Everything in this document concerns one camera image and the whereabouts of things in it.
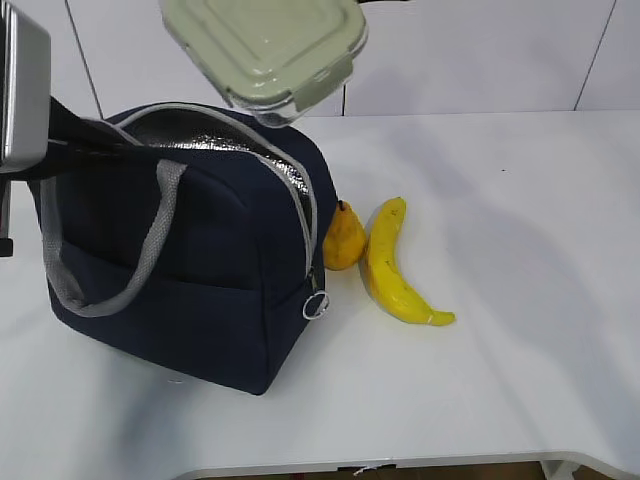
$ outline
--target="bag strap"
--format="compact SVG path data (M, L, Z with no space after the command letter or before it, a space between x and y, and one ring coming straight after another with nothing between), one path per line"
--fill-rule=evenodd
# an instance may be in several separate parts
M58 209L56 178L41 182L40 222L44 265L49 283L64 308L80 317L106 317L120 312L137 297L155 268L169 235L176 210L178 186L186 168L186 165L169 160L158 162L156 177L160 187L160 205L142 243L138 265L124 290L95 304L87 303L80 284L62 260L62 222Z
M94 149L109 149L114 143L123 143L118 132L78 117L53 97L49 107L49 139Z

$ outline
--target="yellow banana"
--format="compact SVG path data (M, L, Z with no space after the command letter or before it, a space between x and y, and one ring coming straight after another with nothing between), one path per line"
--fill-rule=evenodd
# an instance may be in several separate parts
M444 326L456 319L439 312L409 285L398 270L395 246L407 211L403 198L385 202L373 223L365 252L364 274L371 295L390 314L407 323Z

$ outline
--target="lunch bag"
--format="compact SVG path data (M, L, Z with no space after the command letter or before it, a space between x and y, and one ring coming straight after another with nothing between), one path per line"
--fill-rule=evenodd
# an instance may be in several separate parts
M314 143L186 103L99 121L52 100L49 136L45 160L15 179L30 180L56 316L264 393L328 307L322 242L337 197Z

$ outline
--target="zipper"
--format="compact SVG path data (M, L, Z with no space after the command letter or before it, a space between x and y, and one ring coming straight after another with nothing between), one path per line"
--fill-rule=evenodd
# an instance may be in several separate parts
M311 238L311 232L309 231L309 225L305 220L304 209L302 208L302 203L300 202L300 197L296 192L295 187L289 181L287 176L280 170L278 167L274 166L272 162L269 161L268 158L263 157L262 155L258 155L257 153L252 153L254 157L256 157L264 166L266 166L269 170L273 172L273 174L280 179L280 181L287 187L289 194L291 195L291 199L296 207L296 212L298 213L298 220L300 220L300 226L302 227L302 236L304 238L305 245L305 274L309 275L313 271L313 239Z
M331 299L325 290L320 290L314 267L309 270L307 281L311 286L311 295L307 297L302 306L302 316L308 321L317 320L327 312Z
M149 113L161 110L176 109L190 110L201 113L203 115L207 115L235 129L235 132L228 133L232 135L236 132L239 132L245 138L240 140L231 139L233 140L231 142L229 141L230 139L227 138L225 142L220 142L220 145L214 145L213 143L210 143L209 148L226 151L237 150L250 153L258 161L260 161L260 163L266 166L276 177L278 177L278 179L287 188L295 205L298 219L300 221L300 228L302 231L305 246L305 277L309 277L309 275L313 271L313 255L317 247L318 205L315 194L313 192L311 177L309 176L309 173L304 168L304 166L289 154L271 144L269 141L260 136L257 132L255 132L244 123L216 110L208 109L199 105L164 103L143 108L142 110L139 110L138 112L119 122L117 124L117 128L124 129L127 125L130 125L136 120L145 117ZM262 152L257 153L254 150L262 150ZM307 209L305 209L305 206L303 205L303 200L305 200L306 203L305 197L308 197L309 208Z

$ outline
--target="food container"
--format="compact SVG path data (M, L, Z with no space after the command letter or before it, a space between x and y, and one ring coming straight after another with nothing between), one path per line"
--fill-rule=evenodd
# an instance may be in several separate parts
M270 127L339 89L367 39L355 0L165 0L162 13L225 101Z

